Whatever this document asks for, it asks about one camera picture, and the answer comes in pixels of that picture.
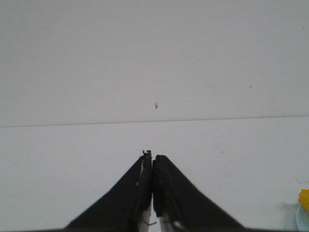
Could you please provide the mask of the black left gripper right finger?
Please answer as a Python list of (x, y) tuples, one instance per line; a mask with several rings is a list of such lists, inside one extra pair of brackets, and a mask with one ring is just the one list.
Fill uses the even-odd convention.
[(153, 161), (154, 211), (162, 229), (243, 229), (200, 192), (165, 155)]

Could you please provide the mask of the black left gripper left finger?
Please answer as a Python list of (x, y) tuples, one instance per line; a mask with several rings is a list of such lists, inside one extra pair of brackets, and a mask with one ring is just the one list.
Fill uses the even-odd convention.
[(148, 229), (152, 202), (150, 150), (116, 184), (65, 229)]

